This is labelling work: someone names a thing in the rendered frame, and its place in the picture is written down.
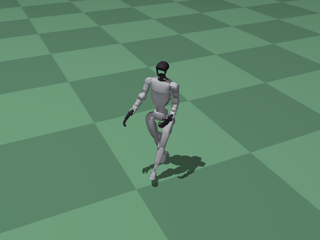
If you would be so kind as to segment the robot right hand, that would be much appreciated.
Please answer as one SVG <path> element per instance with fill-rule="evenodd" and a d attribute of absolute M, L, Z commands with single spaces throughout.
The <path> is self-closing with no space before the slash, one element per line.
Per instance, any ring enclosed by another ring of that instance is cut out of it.
<path fill-rule="evenodd" d="M 128 114 L 127 114 L 126 117 L 124 118 L 123 126 L 126 127 L 126 123 L 125 123 L 125 122 L 127 121 L 127 119 L 128 119 L 130 116 L 132 116 L 133 112 L 134 112 L 133 109 L 131 109 L 130 112 L 128 112 Z"/>

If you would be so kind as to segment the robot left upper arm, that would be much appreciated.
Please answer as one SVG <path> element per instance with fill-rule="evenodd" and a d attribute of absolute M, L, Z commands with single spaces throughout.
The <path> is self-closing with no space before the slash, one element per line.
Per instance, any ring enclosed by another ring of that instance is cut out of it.
<path fill-rule="evenodd" d="M 170 89 L 172 91 L 172 95 L 173 95 L 173 98 L 171 100 L 171 103 L 172 104 L 177 104 L 177 101 L 178 101 L 178 98 L 179 98 L 179 84 L 176 83 L 176 82 L 170 82 L 169 84 L 170 86 Z"/>

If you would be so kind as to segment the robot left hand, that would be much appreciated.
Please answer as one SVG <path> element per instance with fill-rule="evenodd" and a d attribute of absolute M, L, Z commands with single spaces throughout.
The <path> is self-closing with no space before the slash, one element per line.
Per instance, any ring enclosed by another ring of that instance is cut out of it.
<path fill-rule="evenodd" d="M 174 116 L 173 114 L 170 114 L 167 119 L 162 119 L 162 120 L 165 120 L 165 121 L 164 122 L 158 122 L 159 123 L 158 126 L 160 128 L 164 128 L 169 122 L 172 121 L 172 117 L 173 116 Z"/>

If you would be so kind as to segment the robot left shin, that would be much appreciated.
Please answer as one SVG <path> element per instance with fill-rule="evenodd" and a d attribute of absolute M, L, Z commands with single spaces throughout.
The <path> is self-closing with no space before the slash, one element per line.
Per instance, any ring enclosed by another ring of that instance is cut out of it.
<path fill-rule="evenodd" d="M 154 168 L 153 168 L 153 171 L 157 171 L 157 168 L 158 168 L 158 165 L 160 164 L 161 160 L 162 160 L 162 157 L 163 157 L 163 154 L 164 154 L 164 150 L 165 148 L 162 148 L 160 147 L 159 150 L 157 150 L 157 153 L 156 153 L 156 156 L 155 156 L 155 161 L 154 161 Z"/>

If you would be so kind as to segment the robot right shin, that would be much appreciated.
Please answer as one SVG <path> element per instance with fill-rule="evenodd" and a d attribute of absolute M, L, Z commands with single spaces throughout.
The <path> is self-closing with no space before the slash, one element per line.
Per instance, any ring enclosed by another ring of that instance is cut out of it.
<path fill-rule="evenodd" d="M 156 146 L 160 143 L 161 140 L 154 139 Z M 166 150 L 164 149 L 164 155 L 166 154 Z"/>

